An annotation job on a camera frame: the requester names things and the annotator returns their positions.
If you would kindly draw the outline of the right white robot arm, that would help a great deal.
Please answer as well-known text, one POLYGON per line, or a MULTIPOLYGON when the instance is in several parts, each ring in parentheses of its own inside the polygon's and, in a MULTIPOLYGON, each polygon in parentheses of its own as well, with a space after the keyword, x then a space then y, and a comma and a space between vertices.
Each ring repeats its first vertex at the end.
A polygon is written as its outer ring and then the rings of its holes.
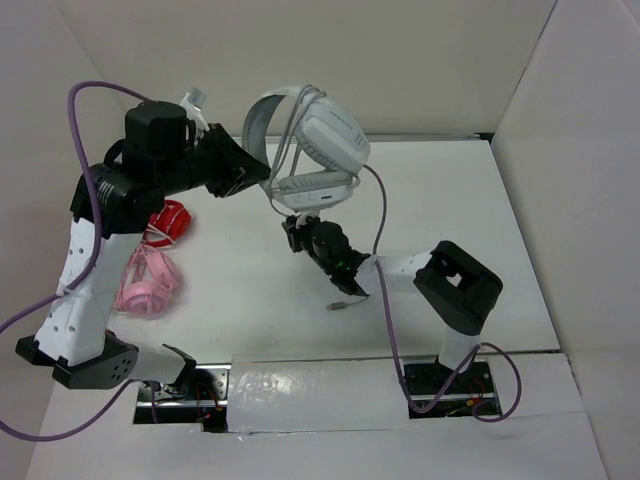
POLYGON ((452 241, 408 257, 378 256, 354 249, 342 228, 317 216, 286 217, 289 246, 306 253, 349 297, 419 293, 446 325, 436 379, 448 392, 471 379, 470 352, 480 343, 487 317, 503 290, 502 280, 452 241))

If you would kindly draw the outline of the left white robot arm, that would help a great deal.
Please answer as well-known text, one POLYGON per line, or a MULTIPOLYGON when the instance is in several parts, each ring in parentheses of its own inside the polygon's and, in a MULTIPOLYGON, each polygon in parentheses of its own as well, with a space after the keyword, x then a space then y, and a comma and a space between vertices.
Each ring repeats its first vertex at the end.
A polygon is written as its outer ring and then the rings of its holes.
POLYGON ((60 296, 38 332, 18 340, 16 352, 51 368, 70 390, 109 390, 139 379, 184 399, 197 387, 191 356, 168 344, 128 343, 108 328, 125 266, 166 197, 201 186, 230 197, 267 180, 271 169, 220 124, 199 133, 178 104, 144 101, 126 113, 124 130, 103 162, 78 181, 60 296))

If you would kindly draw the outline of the white grey headphones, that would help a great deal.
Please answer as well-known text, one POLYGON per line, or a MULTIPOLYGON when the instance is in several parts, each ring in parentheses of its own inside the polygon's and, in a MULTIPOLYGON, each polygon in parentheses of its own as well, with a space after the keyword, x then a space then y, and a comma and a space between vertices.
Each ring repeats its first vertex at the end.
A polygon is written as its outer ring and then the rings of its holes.
POLYGON ((269 203, 298 213, 319 212, 349 199, 370 155, 369 140, 355 119, 313 85, 264 93, 245 117, 241 145, 270 170, 261 182, 269 203), (267 130, 286 98, 293 106, 270 158, 267 130))

